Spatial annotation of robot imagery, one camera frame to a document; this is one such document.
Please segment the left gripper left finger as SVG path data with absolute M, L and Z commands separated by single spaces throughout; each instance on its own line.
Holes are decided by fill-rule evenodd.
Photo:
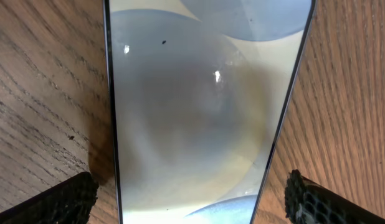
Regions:
M 0 224 L 86 224 L 97 201 L 98 188 L 89 172 L 81 172 L 1 212 Z

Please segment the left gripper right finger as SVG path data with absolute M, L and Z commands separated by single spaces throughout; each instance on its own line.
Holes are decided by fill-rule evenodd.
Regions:
M 385 224 L 381 218 L 302 176 L 289 173 L 286 217 L 294 224 Z

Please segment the blue screen smartphone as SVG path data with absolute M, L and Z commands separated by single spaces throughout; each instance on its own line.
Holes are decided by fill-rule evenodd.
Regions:
M 315 0 L 103 2 L 120 223 L 252 223 Z

